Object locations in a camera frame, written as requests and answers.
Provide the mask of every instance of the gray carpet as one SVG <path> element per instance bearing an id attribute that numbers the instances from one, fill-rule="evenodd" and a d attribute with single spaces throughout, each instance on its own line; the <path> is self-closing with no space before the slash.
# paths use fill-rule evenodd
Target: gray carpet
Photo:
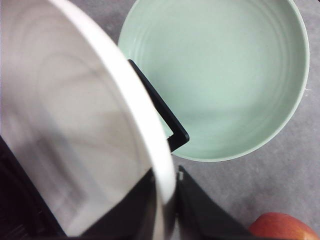
<path id="1" fill-rule="evenodd" d="M 72 0 L 115 41 L 135 0 Z M 174 158 L 245 226 L 265 212 L 290 214 L 320 235 L 320 2 L 295 0 L 310 42 L 307 89 L 296 113 L 268 144 L 218 163 Z M 174 240 L 179 239 L 175 230 Z"/>

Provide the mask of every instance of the gray floor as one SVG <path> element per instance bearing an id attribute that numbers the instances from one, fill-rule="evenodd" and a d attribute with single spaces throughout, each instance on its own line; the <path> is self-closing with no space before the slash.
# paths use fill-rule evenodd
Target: gray floor
<path id="1" fill-rule="evenodd" d="M 135 0 L 72 0 L 117 42 Z M 227 212 L 248 226 L 265 212 L 290 214 L 320 235 L 320 3 L 295 0 L 310 42 L 302 102 L 271 142 L 235 160 L 200 163 L 174 158 Z M 173 235 L 179 239 L 178 231 Z"/>

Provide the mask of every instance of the black plastic part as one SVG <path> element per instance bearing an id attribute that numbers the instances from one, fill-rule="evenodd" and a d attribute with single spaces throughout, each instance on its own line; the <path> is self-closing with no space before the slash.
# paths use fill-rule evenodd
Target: black plastic part
<path id="1" fill-rule="evenodd" d="M 156 201 L 155 178 L 150 169 L 125 198 L 91 226 L 83 236 L 150 240 L 154 230 Z"/>
<path id="2" fill-rule="evenodd" d="M 65 236 L 65 233 L 0 137 L 0 239 L 28 236 Z"/>
<path id="3" fill-rule="evenodd" d="M 146 76 L 142 73 L 139 67 L 131 59 L 128 60 L 131 66 L 133 67 L 136 74 L 139 76 L 142 84 L 144 85 L 146 91 L 148 92 L 155 109 L 158 111 L 160 116 L 163 118 L 165 123 L 172 130 L 173 135 L 171 135 L 167 141 L 170 146 L 171 152 L 186 144 L 190 137 L 184 127 L 181 125 L 179 120 L 167 106 L 165 101 L 161 98 Z"/>
<path id="4" fill-rule="evenodd" d="M 215 204 L 182 166 L 177 174 L 176 194 L 181 239 L 256 239 Z"/>

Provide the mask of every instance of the red apple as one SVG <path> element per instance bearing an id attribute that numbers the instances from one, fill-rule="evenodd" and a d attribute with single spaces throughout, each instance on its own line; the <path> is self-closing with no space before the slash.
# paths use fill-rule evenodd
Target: red apple
<path id="1" fill-rule="evenodd" d="M 318 235 L 302 221 L 288 214 L 279 212 L 262 214 L 251 224 L 249 231 L 257 237 L 320 240 Z"/>

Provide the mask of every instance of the mint green bowl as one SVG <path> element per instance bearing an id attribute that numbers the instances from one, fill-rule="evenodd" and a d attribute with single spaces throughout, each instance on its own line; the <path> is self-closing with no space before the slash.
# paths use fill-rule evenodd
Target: mint green bowl
<path id="1" fill-rule="evenodd" d="M 293 0 L 137 0 L 118 45 L 189 133 L 173 154 L 195 161 L 267 143 L 308 78 L 308 36 Z"/>

